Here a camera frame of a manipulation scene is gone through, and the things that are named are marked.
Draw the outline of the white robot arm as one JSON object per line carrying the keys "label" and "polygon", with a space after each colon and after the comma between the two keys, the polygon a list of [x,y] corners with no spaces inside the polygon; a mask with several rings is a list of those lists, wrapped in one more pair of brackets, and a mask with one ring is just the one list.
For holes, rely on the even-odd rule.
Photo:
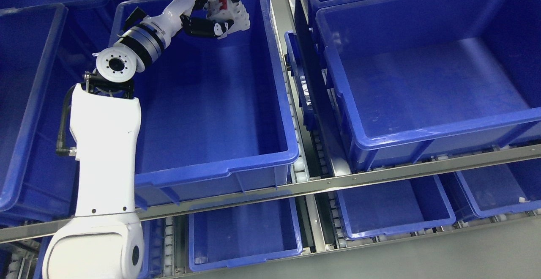
{"label": "white robot arm", "polygon": [[134,190],[142,115],[133,76],[165,45],[153,52],[142,42],[137,30],[146,16],[136,8],[120,40],[65,95],[56,153],[79,162],[79,188],[73,218],[46,249],[43,279],[137,279],[147,261]]}

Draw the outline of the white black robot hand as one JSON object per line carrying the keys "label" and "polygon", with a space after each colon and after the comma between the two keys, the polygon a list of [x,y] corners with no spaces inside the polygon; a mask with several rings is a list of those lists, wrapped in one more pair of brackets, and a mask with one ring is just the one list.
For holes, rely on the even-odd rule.
{"label": "white black robot hand", "polygon": [[193,10],[204,7],[208,0],[172,0],[157,16],[147,16],[142,23],[157,29],[156,34],[163,37],[164,45],[169,46],[172,37],[182,28],[180,16],[190,15]]}

